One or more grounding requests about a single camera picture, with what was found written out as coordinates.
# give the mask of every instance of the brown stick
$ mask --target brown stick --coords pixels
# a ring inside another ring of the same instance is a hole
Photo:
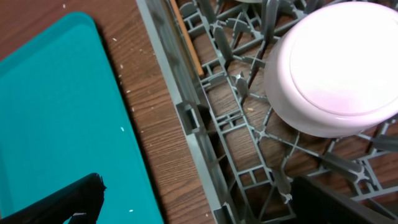
[[[195,68],[199,74],[199,77],[203,78],[205,76],[205,73],[203,72],[203,69],[201,68],[197,52],[195,51],[195,48],[193,47],[192,40],[188,34],[187,28],[185,27],[185,23],[182,19],[182,16],[181,16],[180,10],[178,9],[177,3],[175,2],[175,0],[170,0],[170,3],[172,5],[175,17],[177,18],[177,22],[180,25],[182,35],[185,39],[185,43],[187,43],[188,50],[192,56],[193,63],[195,64]]]

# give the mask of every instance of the table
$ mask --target table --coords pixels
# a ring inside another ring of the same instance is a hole
[[[135,1],[0,0],[0,60],[73,11],[89,14],[103,35],[165,220],[214,223]]]

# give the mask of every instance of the plastic dish rack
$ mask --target plastic dish rack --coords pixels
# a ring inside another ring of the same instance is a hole
[[[294,218],[290,182],[303,174],[397,219],[379,199],[398,191],[398,116],[356,136],[316,138],[281,121],[264,93],[275,42],[309,13],[343,1],[245,2],[180,5],[200,77],[170,2],[137,1],[215,221]]]

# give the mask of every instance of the turquoise tray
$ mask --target turquoise tray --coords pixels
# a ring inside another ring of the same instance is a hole
[[[95,24],[74,12],[0,62],[0,213],[93,172],[97,223],[163,223]]]

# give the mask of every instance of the white bowl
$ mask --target white bowl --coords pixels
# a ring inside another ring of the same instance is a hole
[[[367,2],[319,9],[268,56],[264,84],[274,111],[299,131],[358,134],[398,113],[398,13]]]

